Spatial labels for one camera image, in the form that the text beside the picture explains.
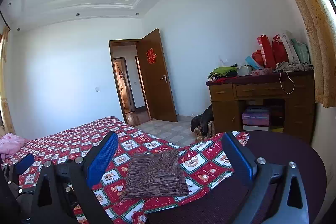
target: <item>white cable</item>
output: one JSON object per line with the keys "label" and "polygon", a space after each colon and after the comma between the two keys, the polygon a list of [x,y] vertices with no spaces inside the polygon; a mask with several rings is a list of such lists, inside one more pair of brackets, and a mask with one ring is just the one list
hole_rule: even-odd
{"label": "white cable", "polygon": [[293,83],[293,85],[294,85],[294,86],[293,86],[293,90],[292,90],[290,93],[288,93],[287,91],[285,91],[284,88],[282,87],[282,83],[281,83],[281,72],[282,72],[282,71],[283,71],[283,70],[280,71],[280,77],[279,77],[279,81],[280,81],[281,89],[282,89],[284,92],[286,92],[287,94],[291,94],[291,93],[294,91],[295,83],[292,81],[291,78],[289,78],[288,72],[285,71],[285,73],[287,73],[288,79],[289,79],[289,80]]}

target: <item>metal screw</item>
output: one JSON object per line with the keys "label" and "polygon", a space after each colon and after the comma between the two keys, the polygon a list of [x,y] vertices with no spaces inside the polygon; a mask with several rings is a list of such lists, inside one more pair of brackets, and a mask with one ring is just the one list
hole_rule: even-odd
{"label": "metal screw", "polygon": [[75,163],[77,163],[77,164],[81,164],[82,162],[83,162],[83,157],[77,157],[77,158],[75,158]]}
{"label": "metal screw", "polygon": [[259,162],[260,164],[265,164],[266,160],[264,158],[257,158],[257,162]]}
{"label": "metal screw", "polygon": [[51,165],[51,161],[50,160],[48,160],[48,161],[46,161],[45,163],[44,163],[44,166],[45,167],[49,167]]}
{"label": "metal screw", "polygon": [[288,164],[291,168],[296,168],[296,163],[295,162],[290,161]]}

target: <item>door handle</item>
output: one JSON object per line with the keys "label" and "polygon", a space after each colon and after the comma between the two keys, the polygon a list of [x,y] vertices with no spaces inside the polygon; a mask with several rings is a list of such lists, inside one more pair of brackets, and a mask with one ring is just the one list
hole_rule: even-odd
{"label": "door handle", "polygon": [[167,77],[166,76],[163,76],[162,78],[160,78],[160,80],[165,80],[165,82],[167,83]]}

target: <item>curtain rod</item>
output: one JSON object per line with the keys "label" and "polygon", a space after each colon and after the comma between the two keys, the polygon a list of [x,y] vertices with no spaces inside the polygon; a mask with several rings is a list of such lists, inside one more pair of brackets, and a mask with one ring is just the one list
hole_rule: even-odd
{"label": "curtain rod", "polygon": [[2,17],[2,19],[3,19],[3,21],[4,21],[4,23],[5,23],[6,26],[8,27],[8,29],[11,30],[11,28],[8,26],[7,22],[5,21],[5,18],[3,17],[1,10],[0,10],[0,15],[1,15],[1,17]]}

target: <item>red patterned bedsheet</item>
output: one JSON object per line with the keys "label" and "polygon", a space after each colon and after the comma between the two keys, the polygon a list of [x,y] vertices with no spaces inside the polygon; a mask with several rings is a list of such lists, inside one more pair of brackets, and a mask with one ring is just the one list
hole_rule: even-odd
{"label": "red patterned bedsheet", "polygon": [[[144,224],[147,213],[181,206],[201,198],[234,172],[222,150],[222,134],[216,134],[207,141],[180,148],[133,128],[115,117],[103,118],[55,135],[29,141],[4,163],[13,164],[28,153],[33,154],[34,164],[19,179],[22,188],[31,187],[36,184],[45,161],[51,160],[54,164],[59,164],[66,159],[85,156],[110,130],[118,134],[119,146],[100,183],[92,190],[114,223]],[[235,132],[234,134],[242,145],[247,143],[249,138],[247,133]],[[168,149],[180,151],[179,163],[186,177],[189,196],[120,200],[119,196],[125,187],[128,162],[132,155],[161,153]],[[75,213],[80,223],[87,223],[79,206],[75,208]]]}

